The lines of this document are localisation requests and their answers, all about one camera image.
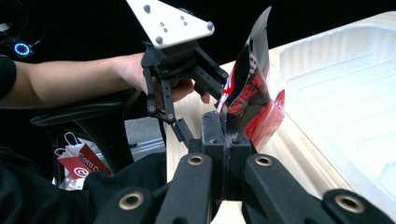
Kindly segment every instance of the metal bolt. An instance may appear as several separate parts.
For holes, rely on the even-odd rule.
[[[207,23],[207,25],[206,25],[206,28],[208,29],[208,30],[213,30],[213,28],[214,28],[215,26],[213,25],[213,22],[211,22],[211,21],[209,21],[208,23]]]
[[[157,44],[162,44],[163,43],[163,38],[160,36],[157,36],[157,38],[155,38],[155,41],[157,42]]]
[[[147,12],[147,13],[150,13],[150,11],[151,11],[151,7],[149,5],[145,5],[143,7],[143,9],[145,9],[145,12]]]

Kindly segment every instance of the white plastic container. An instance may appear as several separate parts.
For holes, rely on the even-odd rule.
[[[396,220],[396,14],[288,44],[285,111],[360,195]]]

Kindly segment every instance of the circular light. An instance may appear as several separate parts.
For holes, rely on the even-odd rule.
[[[17,52],[19,55],[26,56],[30,53],[30,48],[26,44],[23,43],[18,43],[14,46],[15,52]]]

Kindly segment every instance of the brass insert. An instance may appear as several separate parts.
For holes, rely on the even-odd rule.
[[[352,213],[362,213],[364,212],[364,205],[358,199],[345,195],[340,194],[335,196],[335,202],[345,210],[352,212]]]
[[[119,202],[119,207],[123,210],[133,210],[136,209],[144,201],[144,195],[139,191],[134,191],[132,193],[125,194],[122,196]]]
[[[189,162],[189,164],[191,165],[201,165],[202,163],[204,163],[204,158],[201,156],[190,156],[187,161]]]
[[[265,157],[265,156],[257,157],[255,161],[257,164],[259,164],[261,166],[270,166],[273,163],[270,158]]]

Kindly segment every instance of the black cable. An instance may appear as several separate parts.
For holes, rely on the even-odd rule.
[[[0,32],[0,44],[11,46],[16,41],[25,40],[32,48],[43,40],[44,26],[29,15],[21,1],[0,1],[0,10],[3,15],[1,19],[9,27],[6,31]]]

